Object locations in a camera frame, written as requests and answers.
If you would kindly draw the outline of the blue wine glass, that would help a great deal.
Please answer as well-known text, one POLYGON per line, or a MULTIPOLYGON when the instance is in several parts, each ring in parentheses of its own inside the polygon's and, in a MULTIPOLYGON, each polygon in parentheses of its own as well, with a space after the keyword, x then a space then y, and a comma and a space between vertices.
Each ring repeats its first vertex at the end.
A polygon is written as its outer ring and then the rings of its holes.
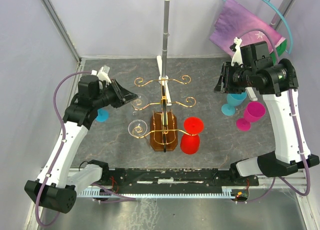
POLYGON ((221 107, 221 111, 226 116, 232 116, 236 112, 236 107, 241 105, 246 99, 247 93, 243 92, 241 94, 228 94, 226 97, 227 104, 221 107))
POLYGON ((109 118, 109 113, 105 109, 101 108, 97 111, 96 121, 103 123, 109 118))

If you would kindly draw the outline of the magenta wine glass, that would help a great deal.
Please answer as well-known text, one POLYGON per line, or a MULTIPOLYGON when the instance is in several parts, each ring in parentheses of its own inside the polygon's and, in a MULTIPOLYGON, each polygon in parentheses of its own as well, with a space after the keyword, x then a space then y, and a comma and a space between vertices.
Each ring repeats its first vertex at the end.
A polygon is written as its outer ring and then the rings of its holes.
POLYGON ((241 131, 249 131, 254 122, 260 120, 266 114, 266 108, 257 101, 250 102, 243 113, 243 117, 236 121, 236 126, 241 131))

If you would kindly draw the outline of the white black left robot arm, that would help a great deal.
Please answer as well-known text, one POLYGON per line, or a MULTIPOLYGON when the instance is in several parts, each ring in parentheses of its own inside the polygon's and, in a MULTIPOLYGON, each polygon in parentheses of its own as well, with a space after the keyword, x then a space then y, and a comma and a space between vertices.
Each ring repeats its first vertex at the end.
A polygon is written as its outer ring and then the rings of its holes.
POLYGON ((64 116, 59 117, 61 133, 45 167, 34 181, 28 180, 24 190, 38 206, 68 213, 77 194, 92 183, 106 185, 110 181, 108 163, 91 160, 86 167, 68 177, 80 143, 87 135, 98 110, 112 106, 120 108, 138 98, 123 88, 115 79, 102 74, 84 75, 78 82, 78 92, 72 98, 64 116))

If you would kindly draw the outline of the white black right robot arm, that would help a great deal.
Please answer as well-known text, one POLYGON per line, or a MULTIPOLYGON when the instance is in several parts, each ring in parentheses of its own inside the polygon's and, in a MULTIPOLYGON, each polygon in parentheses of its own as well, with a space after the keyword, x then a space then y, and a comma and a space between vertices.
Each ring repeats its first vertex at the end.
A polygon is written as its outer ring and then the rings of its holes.
POLYGON ((271 119, 275 150, 231 165, 229 181, 236 186, 247 176, 263 174, 284 177, 319 165, 305 142, 298 108, 298 78, 288 59, 273 63, 266 41, 241 46, 234 38, 232 60, 222 65, 215 92, 240 94, 255 88, 262 96, 271 119))

